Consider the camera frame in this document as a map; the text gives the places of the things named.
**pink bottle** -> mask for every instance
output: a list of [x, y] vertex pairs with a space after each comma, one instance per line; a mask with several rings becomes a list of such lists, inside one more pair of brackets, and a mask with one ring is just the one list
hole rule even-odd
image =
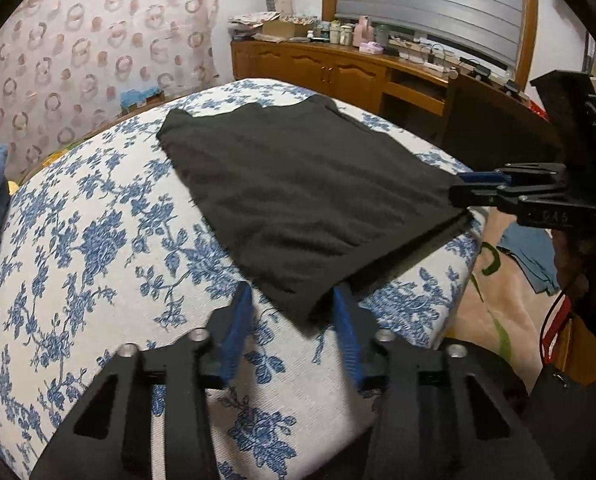
[[361, 16], [358, 24], [353, 29], [353, 46], [360, 46], [361, 43], [373, 41], [373, 27], [369, 16]]

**cabinet door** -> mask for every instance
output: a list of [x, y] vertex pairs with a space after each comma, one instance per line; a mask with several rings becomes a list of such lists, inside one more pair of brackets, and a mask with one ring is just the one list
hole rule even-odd
[[331, 97], [372, 112], [380, 111], [387, 69], [373, 63], [338, 58], [331, 70]]
[[285, 55], [281, 46], [269, 43], [255, 44], [252, 50], [252, 77], [267, 77], [286, 81]]
[[251, 53], [247, 41], [234, 41], [231, 44], [231, 63], [234, 79], [251, 77]]
[[331, 56], [299, 48], [287, 51], [287, 82], [328, 95]]

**floral bed sheet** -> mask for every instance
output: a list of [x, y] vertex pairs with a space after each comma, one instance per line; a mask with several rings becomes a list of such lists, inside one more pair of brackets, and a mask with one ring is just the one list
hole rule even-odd
[[[295, 104], [313, 92], [241, 80], [153, 108], [77, 146], [12, 197], [0, 244], [0, 455], [21, 477], [95, 374], [125, 342], [154, 348], [202, 326], [241, 279], [156, 133], [167, 112], [222, 114], [243, 104]], [[423, 161], [464, 167], [359, 108], [341, 110]], [[367, 297], [384, 328], [430, 346], [456, 308], [484, 219]], [[373, 421], [353, 391], [332, 328], [304, 335], [255, 294], [255, 320], [230, 389], [209, 391], [225, 480], [299, 479]], [[164, 479], [164, 387], [153, 392], [152, 462]]]

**mattress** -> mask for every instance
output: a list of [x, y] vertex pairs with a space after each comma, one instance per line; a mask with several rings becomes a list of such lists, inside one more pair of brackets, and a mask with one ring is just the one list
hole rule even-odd
[[[28, 478], [60, 422], [125, 342], [156, 348], [202, 326], [241, 279], [177, 179], [156, 133], [167, 112], [227, 113], [295, 104], [313, 92], [245, 79], [181, 98], [109, 128], [62, 156], [12, 197], [0, 244], [0, 455]], [[428, 164], [459, 162], [351, 105], [340, 110]], [[430, 347], [462, 295], [484, 217], [361, 305]], [[225, 478], [298, 479], [371, 425], [376, 395], [353, 391], [332, 328], [298, 332], [259, 293], [235, 383], [209, 391]], [[152, 462], [164, 479], [164, 387], [152, 399]]]

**cardboard box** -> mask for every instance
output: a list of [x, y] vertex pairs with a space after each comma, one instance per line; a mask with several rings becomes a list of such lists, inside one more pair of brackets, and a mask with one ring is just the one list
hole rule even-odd
[[314, 26], [314, 23], [310, 25], [298, 25], [297, 23], [273, 20], [272, 22], [263, 23], [262, 33], [277, 38], [306, 38], [307, 31], [311, 30]]

